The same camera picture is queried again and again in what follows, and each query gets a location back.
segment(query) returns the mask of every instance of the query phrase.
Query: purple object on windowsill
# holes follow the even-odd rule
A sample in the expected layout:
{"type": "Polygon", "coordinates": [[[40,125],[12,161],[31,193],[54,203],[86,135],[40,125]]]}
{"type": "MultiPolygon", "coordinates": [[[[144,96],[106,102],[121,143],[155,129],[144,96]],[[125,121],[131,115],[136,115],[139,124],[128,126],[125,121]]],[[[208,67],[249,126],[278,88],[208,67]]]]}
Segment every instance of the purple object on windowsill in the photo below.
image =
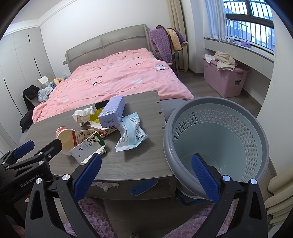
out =
{"type": "Polygon", "coordinates": [[[251,48],[251,45],[248,43],[248,42],[245,42],[245,41],[242,41],[240,43],[241,46],[244,46],[244,47],[248,47],[248,48],[251,48]]]}

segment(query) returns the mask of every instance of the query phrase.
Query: gray headboard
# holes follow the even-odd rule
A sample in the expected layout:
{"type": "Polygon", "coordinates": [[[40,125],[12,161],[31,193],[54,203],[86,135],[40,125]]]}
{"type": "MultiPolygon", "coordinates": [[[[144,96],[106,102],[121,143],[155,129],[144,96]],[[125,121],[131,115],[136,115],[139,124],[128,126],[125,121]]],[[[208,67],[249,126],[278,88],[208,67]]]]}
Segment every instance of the gray headboard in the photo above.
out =
{"type": "Polygon", "coordinates": [[[87,40],[66,51],[66,61],[70,72],[77,67],[103,59],[109,55],[126,51],[147,48],[152,51],[146,25],[129,26],[114,30],[87,40]]]}

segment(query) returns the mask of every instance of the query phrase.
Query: barcode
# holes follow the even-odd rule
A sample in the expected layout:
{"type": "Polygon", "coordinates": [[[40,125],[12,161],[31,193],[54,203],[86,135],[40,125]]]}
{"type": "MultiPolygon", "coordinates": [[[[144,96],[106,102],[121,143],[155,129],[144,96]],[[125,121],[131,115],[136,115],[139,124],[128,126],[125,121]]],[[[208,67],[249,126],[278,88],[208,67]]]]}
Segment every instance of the barcode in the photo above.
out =
{"type": "Polygon", "coordinates": [[[112,113],[112,112],[114,112],[114,111],[115,111],[115,110],[111,110],[111,111],[103,112],[102,115],[106,115],[106,114],[112,113]]]}

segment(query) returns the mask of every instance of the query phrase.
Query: bed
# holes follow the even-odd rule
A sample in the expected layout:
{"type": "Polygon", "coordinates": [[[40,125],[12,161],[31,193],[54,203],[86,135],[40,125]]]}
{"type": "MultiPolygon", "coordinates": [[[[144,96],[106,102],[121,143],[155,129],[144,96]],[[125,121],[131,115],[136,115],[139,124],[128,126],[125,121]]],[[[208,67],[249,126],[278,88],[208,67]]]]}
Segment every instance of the bed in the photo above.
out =
{"type": "Polygon", "coordinates": [[[194,97],[151,51],[146,25],[111,31],[69,49],[64,64],[71,76],[34,109],[33,122],[116,95],[152,90],[158,91],[167,119],[178,105],[194,97]]]}

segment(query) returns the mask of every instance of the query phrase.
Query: wooden table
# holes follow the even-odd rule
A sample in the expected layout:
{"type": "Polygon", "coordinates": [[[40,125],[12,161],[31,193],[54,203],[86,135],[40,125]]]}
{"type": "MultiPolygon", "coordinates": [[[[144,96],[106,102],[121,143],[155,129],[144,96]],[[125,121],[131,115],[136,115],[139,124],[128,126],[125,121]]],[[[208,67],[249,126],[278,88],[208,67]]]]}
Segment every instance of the wooden table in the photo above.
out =
{"type": "MultiPolygon", "coordinates": [[[[125,96],[125,102],[123,115],[137,112],[141,128],[149,137],[137,148],[116,152],[115,146],[120,139],[120,132],[117,130],[106,136],[104,141],[107,153],[102,155],[102,167],[95,181],[119,182],[119,187],[118,189],[110,188],[105,193],[102,188],[92,186],[88,194],[93,197],[118,200],[174,198],[176,179],[167,164],[163,150],[166,123],[157,92],[151,91],[125,96]],[[129,189],[133,185],[150,179],[158,179],[159,182],[142,195],[133,196],[130,194],[129,189]]],[[[87,129],[86,126],[80,127],[73,120],[72,114],[75,110],[64,112],[32,125],[26,141],[34,141],[35,149],[26,157],[33,156],[35,152],[54,140],[55,132],[61,126],[74,130],[87,129]]],[[[78,165],[72,156],[66,156],[62,153],[57,154],[50,161],[50,168],[55,176],[72,174],[78,165]]]]}

